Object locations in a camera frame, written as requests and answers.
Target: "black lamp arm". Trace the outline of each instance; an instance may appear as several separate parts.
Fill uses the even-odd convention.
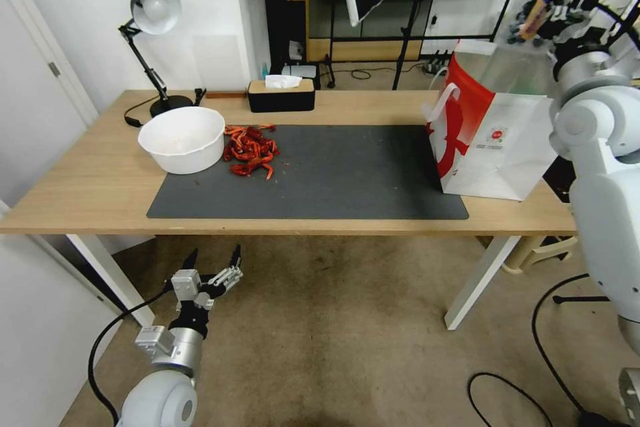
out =
[[[160,99],[163,101],[166,101],[169,98],[167,96],[167,86],[160,78],[160,75],[158,75],[154,69],[150,68],[150,66],[147,65],[147,62],[143,58],[142,54],[140,54],[140,52],[138,51],[138,48],[136,48],[133,42],[133,38],[138,33],[140,33],[141,30],[132,27],[132,24],[133,24],[133,19],[129,20],[124,25],[120,26],[118,30],[120,30],[120,33],[122,34],[122,36],[126,38],[127,43],[129,44],[131,50],[133,50],[134,55],[136,56],[136,58],[144,68],[145,73],[147,74],[147,77],[149,78],[150,82],[153,84],[155,89],[160,94]]]

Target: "tissue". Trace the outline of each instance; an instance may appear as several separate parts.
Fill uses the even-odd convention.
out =
[[[300,85],[302,77],[294,75],[267,75],[265,77],[266,88],[294,88]]]

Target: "lamp shade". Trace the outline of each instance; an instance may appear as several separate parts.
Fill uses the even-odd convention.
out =
[[[131,0],[131,16],[145,33],[166,33],[178,22],[182,6],[180,0]]]

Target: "gray desk mat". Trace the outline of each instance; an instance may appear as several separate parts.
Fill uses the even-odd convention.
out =
[[[444,194],[421,125],[279,125],[275,170],[239,177],[222,159],[167,174],[149,218],[411,219],[469,217]]]

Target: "wooden table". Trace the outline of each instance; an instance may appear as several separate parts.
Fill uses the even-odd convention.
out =
[[[85,256],[125,306],[141,296],[96,234],[155,235],[456,235],[493,236],[447,315],[455,329],[521,236],[573,235],[566,207],[541,182],[524,202],[464,197],[468,220],[246,220],[147,218],[165,173],[137,144],[138,130],[124,111],[153,96],[126,91],[93,124],[0,223],[0,233],[64,234]],[[420,106],[434,91],[318,91],[315,110],[254,114],[245,99],[205,99],[228,124],[411,125],[424,123]],[[131,112],[146,121],[148,105]],[[148,326],[149,308],[136,312]]]

